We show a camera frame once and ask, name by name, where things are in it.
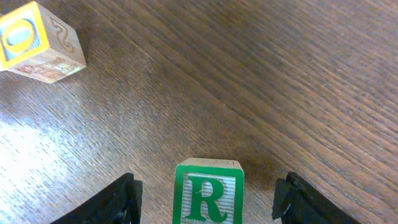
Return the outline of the green R block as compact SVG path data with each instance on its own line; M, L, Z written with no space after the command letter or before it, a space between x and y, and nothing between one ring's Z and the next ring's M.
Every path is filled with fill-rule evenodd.
M242 224L243 201L238 161L190 157L176 166L173 224Z

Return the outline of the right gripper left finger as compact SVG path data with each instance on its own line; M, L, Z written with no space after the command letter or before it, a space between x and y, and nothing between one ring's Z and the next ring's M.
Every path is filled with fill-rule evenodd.
M142 181L125 173L76 209L52 224L140 224Z

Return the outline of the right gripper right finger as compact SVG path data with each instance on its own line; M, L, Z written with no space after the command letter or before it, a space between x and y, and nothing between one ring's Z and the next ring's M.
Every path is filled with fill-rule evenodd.
M272 219L283 224L360 224L295 172L276 180Z

